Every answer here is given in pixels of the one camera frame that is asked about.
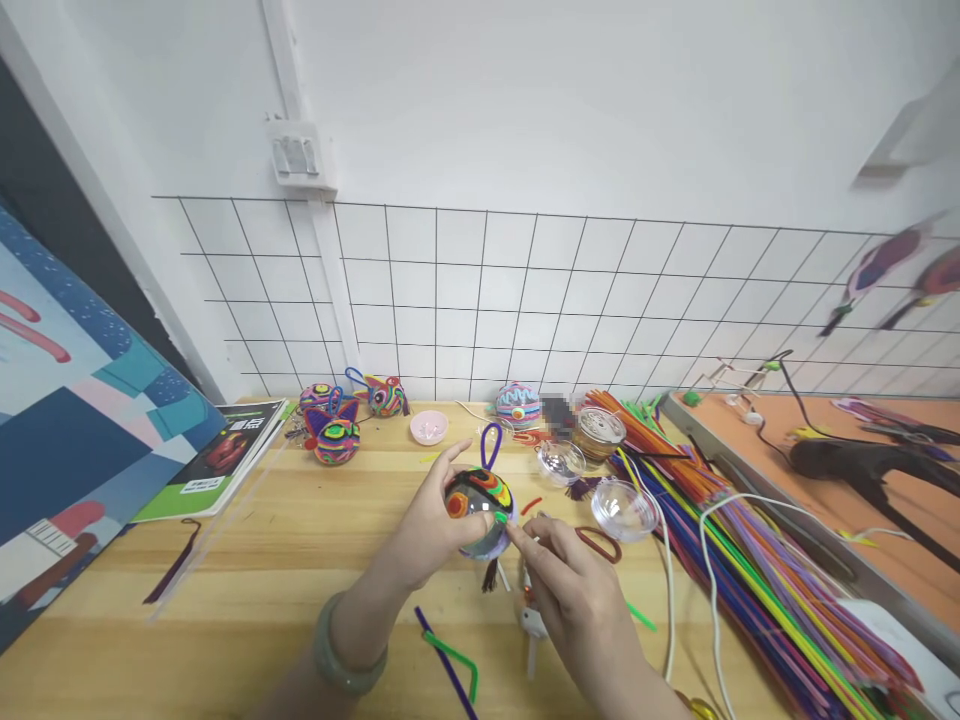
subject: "wire grid panel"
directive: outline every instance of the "wire grid panel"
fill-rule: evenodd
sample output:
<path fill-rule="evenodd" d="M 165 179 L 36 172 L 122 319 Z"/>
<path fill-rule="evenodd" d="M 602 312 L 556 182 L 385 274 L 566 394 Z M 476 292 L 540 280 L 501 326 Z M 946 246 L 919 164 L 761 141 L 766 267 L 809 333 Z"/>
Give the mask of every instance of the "wire grid panel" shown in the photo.
<path fill-rule="evenodd" d="M 305 202 L 156 198 L 251 395 L 336 384 L 346 360 Z"/>
<path fill-rule="evenodd" d="M 199 246 L 184 253 L 237 325 L 225 334 L 231 356 L 271 392 L 336 379 L 343 351 L 298 203 L 202 200 L 221 204 L 176 199 Z M 288 215 L 285 232 L 265 219 L 274 213 Z M 489 401 L 508 379 L 649 398 L 697 384 L 717 357 L 751 367 L 788 348 L 803 392 L 960 393 L 956 294 L 875 330 L 953 239 L 931 240 L 821 338 L 849 274 L 889 236 L 348 203 L 335 214 L 362 369 L 400 375 L 412 399 Z M 306 289 L 281 282 L 296 260 Z M 297 303 L 315 309 L 316 332 L 301 327 L 305 310 L 287 308 Z"/>

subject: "wire spool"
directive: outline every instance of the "wire spool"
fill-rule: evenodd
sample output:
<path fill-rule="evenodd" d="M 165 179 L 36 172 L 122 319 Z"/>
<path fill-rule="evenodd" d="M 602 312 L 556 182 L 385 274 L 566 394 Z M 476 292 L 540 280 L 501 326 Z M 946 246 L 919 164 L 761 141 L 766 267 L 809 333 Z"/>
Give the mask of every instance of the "wire spool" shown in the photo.
<path fill-rule="evenodd" d="M 586 407 L 577 415 L 573 443 L 587 460 L 602 463 L 619 447 L 627 436 L 623 422 L 611 412 L 598 407 Z"/>

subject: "wooden table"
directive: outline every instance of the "wooden table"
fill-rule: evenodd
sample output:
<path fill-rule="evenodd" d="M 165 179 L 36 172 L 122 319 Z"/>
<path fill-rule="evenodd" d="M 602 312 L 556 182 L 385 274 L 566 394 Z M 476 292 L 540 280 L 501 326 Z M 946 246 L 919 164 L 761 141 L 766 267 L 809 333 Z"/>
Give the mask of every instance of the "wooden table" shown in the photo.
<path fill-rule="evenodd" d="M 480 421 L 458 405 L 415 403 L 413 410 L 426 406 L 450 418 L 448 440 L 477 437 Z M 481 412 L 482 404 L 471 407 Z M 422 459 L 435 452 L 413 442 L 402 417 L 369 420 L 361 432 L 361 452 L 333 469 L 294 445 L 281 451 L 279 438 L 212 525 L 205 543 L 209 554 L 153 622 L 156 606 L 141 602 L 183 549 L 191 528 L 177 521 L 147 523 L 114 541 L 0 657 L 0 716 L 242 717 L 293 663 L 323 602 L 346 588 L 386 539 L 429 467 Z M 477 443 L 461 457 L 479 463 Z M 521 507 L 542 496 L 538 510 L 571 524 L 595 525 L 588 502 L 569 500 L 538 475 L 531 448 L 504 443 L 496 470 Z M 625 546 L 617 565 L 627 599 L 660 628 L 652 633 L 636 624 L 658 668 L 668 637 L 661 557 L 660 543 L 647 539 Z M 518 561 L 513 548 L 503 557 L 515 586 Z M 420 638 L 415 605 L 442 639 L 479 665 L 481 718 L 591 717 L 549 643 L 540 644 L 536 678 L 527 680 L 519 595 L 502 588 L 481 594 L 483 569 L 455 558 L 413 596 L 391 638 L 387 670 L 356 717 L 463 716 L 440 661 Z M 679 564 L 675 570 L 673 686 L 721 708 L 709 606 Z M 789 717 L 725 622 L 723 667 L 741 720 Z"/>

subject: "scissors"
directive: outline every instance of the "scissors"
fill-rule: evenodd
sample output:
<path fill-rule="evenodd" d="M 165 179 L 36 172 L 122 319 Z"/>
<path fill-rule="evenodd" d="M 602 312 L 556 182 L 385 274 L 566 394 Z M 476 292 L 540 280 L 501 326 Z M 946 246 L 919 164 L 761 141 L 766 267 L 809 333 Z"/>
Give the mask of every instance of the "scissors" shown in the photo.
<path fill-rule="evenodd" d="M 910 442 L 917 445 L 930 445 L 933 443 L 933 440 L 929 435 L 924 435 L 920 432 L 911 432 L 907 428 L 896 427 L 894 425 L 867 423 L 866 425 L 861 425 L 860 429 L 866 430 L 867 432 L 877 433 L 879 435 L 887 435 L 888 437 L 891 437 L 894 440 L 899 440 L 900 442 Z"/>

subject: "book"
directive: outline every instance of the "book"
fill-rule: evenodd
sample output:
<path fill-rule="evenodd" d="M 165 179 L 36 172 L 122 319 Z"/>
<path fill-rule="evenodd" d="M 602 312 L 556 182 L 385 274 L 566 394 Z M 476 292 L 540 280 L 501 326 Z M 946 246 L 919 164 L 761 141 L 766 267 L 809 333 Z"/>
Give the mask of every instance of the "book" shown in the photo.
<path fill-rule="evenodd" d="M 216 515 L 230 501 L 289 413 L 286 400 L 217 409 L 226 427 L 131 522 Z"/>

